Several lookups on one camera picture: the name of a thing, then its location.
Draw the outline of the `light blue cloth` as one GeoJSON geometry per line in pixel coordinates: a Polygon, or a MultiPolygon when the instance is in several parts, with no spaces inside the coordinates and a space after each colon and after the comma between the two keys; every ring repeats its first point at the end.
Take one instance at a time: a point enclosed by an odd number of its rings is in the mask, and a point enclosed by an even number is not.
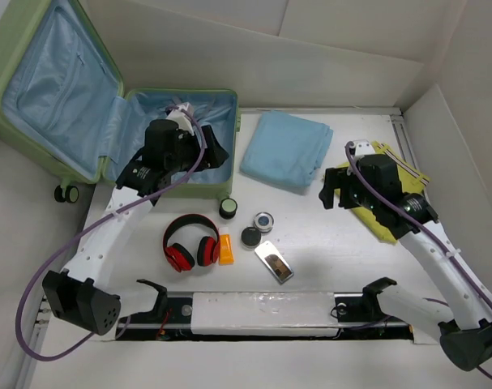
{"type": "Polygon", "coordinates": [[[330,147],[330,126],[287,113],[263,113],[244,153],[240,170],[275,186],[310,186],[330,147]]]}

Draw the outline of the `eyeshadow palette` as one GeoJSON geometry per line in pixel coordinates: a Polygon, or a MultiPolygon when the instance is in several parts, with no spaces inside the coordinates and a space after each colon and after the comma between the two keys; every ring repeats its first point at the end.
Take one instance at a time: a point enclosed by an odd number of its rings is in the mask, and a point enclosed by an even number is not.
{"type": "Polygon", "coordinates": [[[293,277],[292,268],[287,264],[281,252],[270,241],[265,241],[258,245],[255,248],[255,254],[279,284],[284,284],[293,277]]]}

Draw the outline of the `yellow shorts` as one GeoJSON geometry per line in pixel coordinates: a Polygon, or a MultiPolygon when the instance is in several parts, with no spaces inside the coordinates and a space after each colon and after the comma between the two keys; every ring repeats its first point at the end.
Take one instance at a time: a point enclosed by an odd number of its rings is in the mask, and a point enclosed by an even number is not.
{"type": "MultiPolygon", "coordinates": [[[[389,156],[397,164],[399,178],[404,192],[404,199],[400,202],[402,204],[402,209],[399,209],[391,202],[388,202],[362,177],[356,166],[356,162],[362,157],[353,158],[347,150],[347,145],[345,146],[345,151],[348,160],[336,169],[347,167],[349,171],[353,171],[364,186],[389,207],[389,209],[379,209],[375,212],[369,211],[362,207],[346,210],[353,211],[354,215],[380,241],[395,244],[406,233],[410,231],[417,233],[419,231],[419,228],[415,224],[411,223],[407,220],[407,218],[402,216],[404,213],[421,224],[428,221],[437,220],[438,215],[423,195],[423,190],[429,183],[429,178],[413,168],[411,165],[401,160],[385,143],[372,142],[371,144],[376,151],[373,155],[389,156]]],[[[334,200],[335,199],[340,200],[338,189],[335,190],[334,200]]]]}

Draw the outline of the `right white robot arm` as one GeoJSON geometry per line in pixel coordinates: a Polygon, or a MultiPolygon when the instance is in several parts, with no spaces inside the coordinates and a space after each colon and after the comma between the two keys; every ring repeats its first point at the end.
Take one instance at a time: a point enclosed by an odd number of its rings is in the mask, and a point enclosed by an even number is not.
{"type": "Polygon", "coordinates": [[[391,157],[371,154],[351,158],[347,167],[327,169],[319,199],[326,209],[370,212],[421,264],[446,302],[438,306],[383,277],[362,290],[365,316],[393,316],[420,329],[463,371],[492,358],[492,293],[449,242],[426,199],[404,191],[391,157]]]}

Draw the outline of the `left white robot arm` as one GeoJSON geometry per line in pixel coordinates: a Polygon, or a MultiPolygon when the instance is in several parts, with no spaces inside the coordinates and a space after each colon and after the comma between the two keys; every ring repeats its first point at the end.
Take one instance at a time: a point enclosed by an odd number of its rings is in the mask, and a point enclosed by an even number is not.
{"type": "Polygon", "coordinates": [[[229,158],[213,129],[201,135],[167,119],[156,119],[145,130],[143,146],[120,173],[105,209],[105,222],[94,228],[61,271],[42,280],[53,315],[95,335],[107,334],[121,315],[124,293],[109,291],[117,256],[140,221],[156,205],[177,173],[218,169],[229,158]]]}

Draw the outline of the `blue round jar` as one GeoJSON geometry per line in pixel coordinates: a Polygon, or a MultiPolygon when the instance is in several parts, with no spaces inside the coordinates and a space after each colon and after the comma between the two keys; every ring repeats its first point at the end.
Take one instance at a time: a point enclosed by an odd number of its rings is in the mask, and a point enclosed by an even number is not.
{"type": "Polygon", "coordinates": [[[274,217],[268,212],[259,212],[253,219],[253,226],[262,234],[271,232],[274,223],[274,217]]]}

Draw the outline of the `red black headphones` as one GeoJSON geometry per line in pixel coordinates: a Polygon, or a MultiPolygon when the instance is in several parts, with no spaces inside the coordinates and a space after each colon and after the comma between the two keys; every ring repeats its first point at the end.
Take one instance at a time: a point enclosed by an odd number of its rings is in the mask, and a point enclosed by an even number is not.
{"type": "Polygon", "coordinates": [[[162,249],[165,259],[177,272],[210,267],[220,256],[219,229],[200,214],[179,216],[166,228],[162,249]]]}

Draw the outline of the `black round compact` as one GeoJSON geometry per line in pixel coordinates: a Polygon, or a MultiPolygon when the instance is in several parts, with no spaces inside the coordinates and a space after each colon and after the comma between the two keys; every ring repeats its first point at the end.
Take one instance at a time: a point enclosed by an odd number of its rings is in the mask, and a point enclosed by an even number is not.
{"type": "Polygon", "coordinates": [[[262,241],[261,232],[253,226],[246,227],[241,232],[241,242],[247,248],[255,248],[262,241]]]}

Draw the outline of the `green hard-shell suitcase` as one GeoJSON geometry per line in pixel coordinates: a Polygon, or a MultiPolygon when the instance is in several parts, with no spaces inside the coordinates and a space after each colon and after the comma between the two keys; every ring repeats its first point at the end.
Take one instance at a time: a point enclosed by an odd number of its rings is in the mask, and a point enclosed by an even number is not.
{"type": "Polygon", "coordinates": [[[59,203],[78,184],[114,182],[143,146],[149,123],[187,103],[213,145],[234,153],[240,113],[226,89],[126,90],[77,1],[11,1],[0,18],[0,139],[60,180],[59,203]]]}

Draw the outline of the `orange tube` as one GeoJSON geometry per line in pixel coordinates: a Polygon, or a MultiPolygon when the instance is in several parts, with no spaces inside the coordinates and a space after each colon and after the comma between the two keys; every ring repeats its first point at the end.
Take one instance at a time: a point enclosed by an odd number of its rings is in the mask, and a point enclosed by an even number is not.
{"type": "Polygon", "coordinates": [[[230,239],[229,231],[226,227],[219,229],[220,238],[220,257],[219,264],[221,266],[234,264],[233,247],[230,239]]]}

